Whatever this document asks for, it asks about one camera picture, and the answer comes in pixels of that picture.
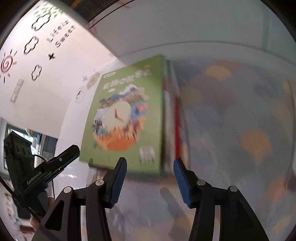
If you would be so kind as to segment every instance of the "cloud drawing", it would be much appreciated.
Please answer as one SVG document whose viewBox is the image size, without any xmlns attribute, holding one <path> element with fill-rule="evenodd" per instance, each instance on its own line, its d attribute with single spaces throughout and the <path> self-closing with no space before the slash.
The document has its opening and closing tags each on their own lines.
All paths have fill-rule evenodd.
<svg viewBox="0 0 296 241">
<path fill-rule="evenodd" d="M 36 36 L 31 38 L 31 40 L 25 45 L 24 54 L 28 54 L 30 51 L 32 51 L 36 47 L 36 44 L 38 42 L 39 38 L 37 38 Z"/>
<path fill-rule="evenodd" d="M 37 18 L 36 22 L 32 24 L 32 29 L 38 31 L 44 24 L 47 24 L 50 20 L 51 14 L 47 13 L 44 16 Z"/>
<path fill-rule="evenodd" d="M 35 81 L 41 74 L 42 67 L 37 64 L 32 72 L 32 80 Z"/>
</svg>

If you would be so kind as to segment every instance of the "book cover illustration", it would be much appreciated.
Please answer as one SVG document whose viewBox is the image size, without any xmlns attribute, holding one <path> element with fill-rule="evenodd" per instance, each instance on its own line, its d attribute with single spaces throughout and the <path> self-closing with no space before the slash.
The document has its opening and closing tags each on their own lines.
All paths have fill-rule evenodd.
<svg viewBox="0 0 296 241">
<path fill-rule="evenodd" d="M 80 161 L 113 169 L 160 173 L 163 145 L 161 55 L 102 74 L 86 121 Z"/>
<path fill-rule="evenodd" d="M 140 139 L 148 104 L 143 87 L 130 84 L 123 91 L 100 100 L 91 129 L 96 143 L 105 150 L 122 151 Z"/>
</svg>

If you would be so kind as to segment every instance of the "star sticker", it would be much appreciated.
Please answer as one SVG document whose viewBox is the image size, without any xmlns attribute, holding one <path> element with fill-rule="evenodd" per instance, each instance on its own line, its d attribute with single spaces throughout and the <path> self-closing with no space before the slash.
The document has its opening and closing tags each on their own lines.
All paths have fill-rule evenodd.
<svg viewBox="0 0 296 241">
<path fill-rule="evenodd" d="M 48 54 L 48 57 L 49 57 L 49 60 L 51 60 L 52 58 L 55 58 L 55 57 L 54 57 L 54 53 L 52 53 L 52 54 Z"/>
</svg>

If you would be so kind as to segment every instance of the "sun drawing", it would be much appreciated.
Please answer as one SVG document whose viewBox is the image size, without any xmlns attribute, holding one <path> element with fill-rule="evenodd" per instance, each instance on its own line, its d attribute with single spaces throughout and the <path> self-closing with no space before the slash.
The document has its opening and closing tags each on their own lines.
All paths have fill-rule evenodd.
<svg viewBox="0 0 296 241">
<path fill-rule="evenodd" d="M 17 64 L 16 62 L 13 62 L 13 58 L 14 56 L 17 54 L 17 51 L 15 52 L 15 54 L 12 56 L 12 49 L 10 51 L 10 54 L 6 56 L 6 53 L 4 53 L 4 58 L 1 62 L 1 74 L 0 74 L 0 78 L 3 75 L 3 82 L 5 83 L 5 77 L 8 76 L 10 77 L 10 74 L 8 73 L 8 71 L 10 70 L 12 65 Z"/>
</svg>

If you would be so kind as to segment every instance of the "black cable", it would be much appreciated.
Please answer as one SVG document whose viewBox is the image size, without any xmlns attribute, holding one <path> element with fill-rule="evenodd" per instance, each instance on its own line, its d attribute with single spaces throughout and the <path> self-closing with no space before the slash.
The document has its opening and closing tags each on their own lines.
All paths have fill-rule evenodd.
<svg viewBox="0 0 296 241">
<path fill-rule="evenodd" d="M 54 180 L 52 179 L 52 192 L 54 194 Z"/>
<path fill-rule="evenodd" d="M 36 214 L 34 214 L 34 212 L 27 206 L 25 205 L 24 201 L 22 200 L 21 197 L 19 197 L 18 195 L 16 195 L 13 190 L 11 190 L 11 188 L 7 185 L 7 183 L 3 180 L 3 178 L 0 176 L 0 183 L 2 183 L 2 185 L 5 187 L 5 189 L 17 200 L 20 202 L 20 204 L 29 211 L 29 213 L 39 222 L 41 223 L 40 219 L 37 217 Z"/>
<path fill-rule="evenodd" d="M 42 156 L 40 156 L 40 155 L 33 155 L 33 156 L 36 156 L 36 157 L 39 157 L 39 158 L 41 158 L 43 161 L 45 161 L 45 162 L 47 162 L 47 160 L 45 160 Z"/>
</svg>

